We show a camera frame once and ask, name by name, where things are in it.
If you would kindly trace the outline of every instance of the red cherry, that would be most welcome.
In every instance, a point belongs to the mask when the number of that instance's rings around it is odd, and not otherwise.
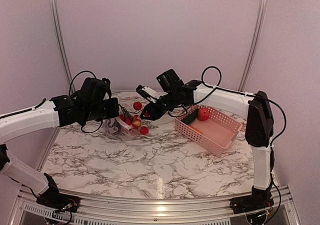
[[[132,122],[130,121],[130,118],[128,118],[128,117],[125,119],[125,123],[128,124],[128,125],[132,124]]]
[[[142,126],[142,127],[140,128],[140,133],[141,133],[142,135],[148,135],[148,134],[149,134],[149,128],[147,128],[146,126]]]
[[[120,114],[119,115],[119,118],[122,120],[122,121],[125,121],[125,116],[123,114]]]
[[[142,125],[142,122],[141,122],[140,119],[134,119],[133,122],[132,122],[132,127],[134,129],[140,128],[141,125]]]
[[[207,120],[208,118],[210,117],[210,112],[208,109],[206,108],[200,108],[199,111],[198,111],[198,119],[200,121],[205,121]]]
[[[136,101],[136,102],[133,104],[133,108],[134,108],[135,110],[140,111],[140,110],[142,109],[142,103],[139,102],[139,101]]]

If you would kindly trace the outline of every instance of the pink basket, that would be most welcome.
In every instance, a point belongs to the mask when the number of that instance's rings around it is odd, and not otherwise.
[[[190,125],[186,125],[181,121],[198,108],[206,108],[210,111],[208,120],[200,121],[196,119]],[[175,119],[175,129],[177,131],[218,157],[228,149],[241,127],[242,124],[232,117],[217,109],[203,105],[192,106],[189,108],[188,114]]]

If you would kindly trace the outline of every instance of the white marble surface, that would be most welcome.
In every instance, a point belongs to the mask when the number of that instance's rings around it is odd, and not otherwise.
[[[144,100],[134,92],[115,94],[132,108]],[[230,148],[216,157],[174,130],[168,115],[143,121],[148,136],[109,138],[103,126],[82,133],[73,124],[61,129],[44,165],[61,189],[125,198],[205,198],[249,192],[253,185],[253,158],[245,141],[245,121]],[[93,131],[97,124],[86,126]]]

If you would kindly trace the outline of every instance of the pink wall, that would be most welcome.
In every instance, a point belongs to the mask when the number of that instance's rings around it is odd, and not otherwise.
[[[67,93],[49,0],[0,0],[0,18],[0,114]],[[35,132],[7,146],[35,167],[52,132]],[[0,175],[0,188],[0,223],[5,225],[19,185]]]
[[[268,0],[246,86],[266,91],[286,111],[287,131],[275,142],[276,172],[289,185],[303,225],[320,220],[319,8],[320,0]],[[282,122],[278,116],[277,131]]]
[[[113,90],[144,84],[174,68],[188,82],[209,65],[237,89],[259,0],[57,0],[72,74],[90,69]],[[207,80],[218,76],[209,72]],[[82,79],[76,82],[81,85]]]

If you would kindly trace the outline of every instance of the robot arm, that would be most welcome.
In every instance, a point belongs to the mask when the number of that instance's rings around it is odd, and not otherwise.
[[[51,176],[23,163],[5,143],[41,129],[73,123],[85,126],[87,121],[102,122],[118,116],[118,99],[111,98],[110,81],[105,78],[86,78],[81,89],[71,96],[53,97],[38,106],[0,115],[0,174],[32,189],[39,196],[39,204],[62,209],[69,200],[79,201],[78,197],[59,193]],[[76,210],[76,206],[71,209],[72,212]]]
[[[245,139],[251,146],[254,163],[252,195],[233,198],[230,206],[234,213],[238,214],[266,208],[268,204],[273,205],[271,171],[274,166],[274,153],[270,139],[273,135],[274,118],[267,95],[262,91],[254,94],[217,86],[209,88],[198,80],[184,84],[172,69],[159,75],[157,80],[166,95],[156,95],[154,90],[142,85],[136,89],[149,101],[140,116],[142,119],[157,120],[177,106],[200,104],[232,112],[247,120]]]

